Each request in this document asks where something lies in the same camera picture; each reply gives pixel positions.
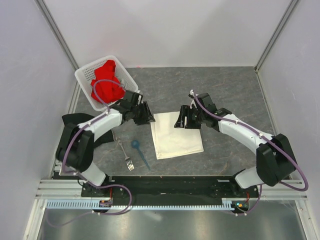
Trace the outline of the white cloth napkin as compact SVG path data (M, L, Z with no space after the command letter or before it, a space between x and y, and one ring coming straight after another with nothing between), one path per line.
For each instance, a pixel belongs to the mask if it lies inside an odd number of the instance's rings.
M158 160L204 151L200 130L175 128L178 117L178 111L154 114L155 122L152 122L150 127Z

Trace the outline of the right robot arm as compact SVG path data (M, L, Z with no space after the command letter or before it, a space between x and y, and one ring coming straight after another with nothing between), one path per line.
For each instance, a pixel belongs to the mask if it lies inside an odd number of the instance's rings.
M237 140L256 156L256 165L236 173L229 184L235 197L247 188L265 184L273 187L296 170L297 161L288 138L272 135L244 123L226 108L217 108L208 93L194 96L190 105L182 105L174 127L199 130L202 125Z

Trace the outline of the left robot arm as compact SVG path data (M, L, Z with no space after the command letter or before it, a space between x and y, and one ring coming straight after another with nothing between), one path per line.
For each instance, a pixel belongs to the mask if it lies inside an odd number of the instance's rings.
M61 171L67 173L66 167L72 168L74 174L92 184L95 194L106 196L110 191L108 175L93 162L96 143L105 143L107 133L130 120L138 126L155 122L143 95L129 90L98 116L63 115L64 128L55 153L55 158L62 162Z

